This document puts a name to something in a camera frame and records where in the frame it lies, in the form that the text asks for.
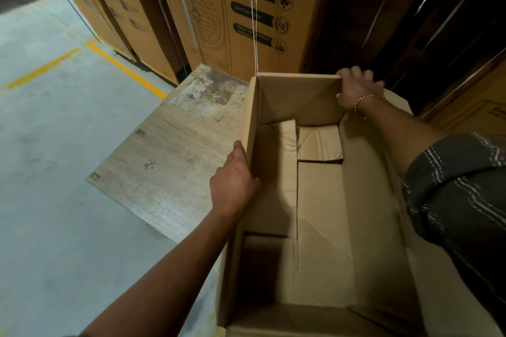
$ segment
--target concrete floor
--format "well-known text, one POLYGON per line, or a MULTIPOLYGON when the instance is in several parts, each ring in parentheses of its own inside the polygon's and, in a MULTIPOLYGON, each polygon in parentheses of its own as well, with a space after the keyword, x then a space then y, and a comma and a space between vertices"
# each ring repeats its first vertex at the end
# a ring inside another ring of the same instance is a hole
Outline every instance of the concrete floor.
MULTIPOLYGON (((0 13, 0 336, 79 334, 174 247, 85 181, 161 99, 84 46, 92 34, 66 0, 0 0, 0 13)), ((212 330, 203 309, 212 309, 215 281, 182 334, 212 330)))

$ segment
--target cardboard box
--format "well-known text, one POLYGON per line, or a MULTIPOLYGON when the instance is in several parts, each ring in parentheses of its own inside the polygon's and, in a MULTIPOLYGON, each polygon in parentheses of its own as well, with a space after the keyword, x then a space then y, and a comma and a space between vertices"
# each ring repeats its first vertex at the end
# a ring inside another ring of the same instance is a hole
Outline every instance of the cardboard box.
MULTIPOLYGON (((248 81, 255 74, 250 0, 167 0, 192 68, 201 62, 248 81)), ((257 0, 262 72, 300 72, 320 0, 257 0)))
POLYGON ((101 0, 73 0, 99 38, 115 51, 135 62, 130 43, 124 36, 111 13, 101 0))
POLYGON ((474 84, 445 95, 441 105, 444 108, 429 120, 436 127, 506 136, 506 61, 474 84))
MULTIPOLYGON (((269 190, 224 250, 218 325, 228 337, 415 336, 424 333, 423 313, 432 336, 465 328, 499 335, 446 253, 414 233, 375 128, 354 113, 339 120, 340 91, 339 76, 251 79, 238 138, 269 190), (300 129, 329 126, 338 127, 327 139, 342 147, 343 162, 298 161, 300 129)), ((409 111, 399 96, 385 96, 409 111)))
POLYGON ((157 0, 104 0, 137 57, 152 70, 178 84, 186 76, 187 59, 168 8, 172 35, 157 0))

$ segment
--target dark shirt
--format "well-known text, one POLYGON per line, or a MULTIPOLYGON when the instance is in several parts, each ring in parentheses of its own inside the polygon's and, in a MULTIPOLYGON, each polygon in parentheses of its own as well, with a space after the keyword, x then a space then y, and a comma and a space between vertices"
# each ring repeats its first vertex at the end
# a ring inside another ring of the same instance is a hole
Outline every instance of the dark shirt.
POLYGON ((506 156, 477 133, 449 136, 409 167, 403 186, 415 231, 450 255, 506 331, 506 156))

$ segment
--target yellow painted line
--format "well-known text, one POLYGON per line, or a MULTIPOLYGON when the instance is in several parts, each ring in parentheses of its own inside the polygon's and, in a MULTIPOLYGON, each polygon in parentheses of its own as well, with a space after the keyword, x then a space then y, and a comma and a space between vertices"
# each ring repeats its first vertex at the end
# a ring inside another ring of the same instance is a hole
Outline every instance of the yellow painted line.
POLYGON ((17 78, 15 81, 10 82, 8 85, 6 85, 5 88, 14 89, 17 87, 21 87, 22 85, 25 85, 27 83, 30 83, 33 79, 38 78, 39 76, 42 76, 45 73, 51 71, 52 69, 59 66, 61 62, 65 61, 67 59, 70 59, 76 53, 79 53, 80 51, 81 51, 80 48, 74 48, 72 51, 67 52, 65 55, 62 55, 54 60, 51 60, 50 62, 47 62, 43 66, 36 68, 32 72, 29 72, 26 75, 23 75, 22 77, 17 78))
POLYGON ((102 56, 104 59, 106 59, 107 61, 109 61, 114 66, 118 67, 120 70, 122 70, 124 73, 126 73, 128 76, 130 76, 132 79, 134 79, 137 83, 139 83, 144 88, 146 88, 149 92, 155 94, 156 96, 158 96, 161 99, 164 99, 164 98, 167 97, 167 93, 165 93, 162 90, 159 90, 154 85, 152 85, 151 83, 149 83, 148 80, 144 79, 142 76, 140 76, 136 72, 132 71, 127 66, 121 64, 118 60, 116 60, 115 58, 113 58, 107 52, 105 52, 105 51, 101 50, 100 48, 98 48, 94 44, 94 41, 87 42, 86 46, 88 48, 92 49, 94 52, 98 53, 100 56, 102 56))

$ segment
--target gold bracelet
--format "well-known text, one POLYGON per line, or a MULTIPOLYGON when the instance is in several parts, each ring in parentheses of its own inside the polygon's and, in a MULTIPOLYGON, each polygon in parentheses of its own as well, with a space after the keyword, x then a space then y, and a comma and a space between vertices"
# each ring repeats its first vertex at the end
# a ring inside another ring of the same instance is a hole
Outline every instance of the gold bracelet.
POLYGON ((358 103, 360 103, 360 100, 362 99, 365 99, 366 97, 369 97, 369 96, 377 96, 377 97, 380 97, 382 99, 384 99, 385 97, 382 96, 382 95, 378 95, 377 93, 369 93, 367 95, 364 95, 363 97, 361 97, 360 99, 357 100, 357 103, 355 103, 355 112, 357 113, 358 116, 360 116, 361 118, 365 118, 365 116, 363 114, 361 114, 358 110, 357 110, 357 105, 358 103))

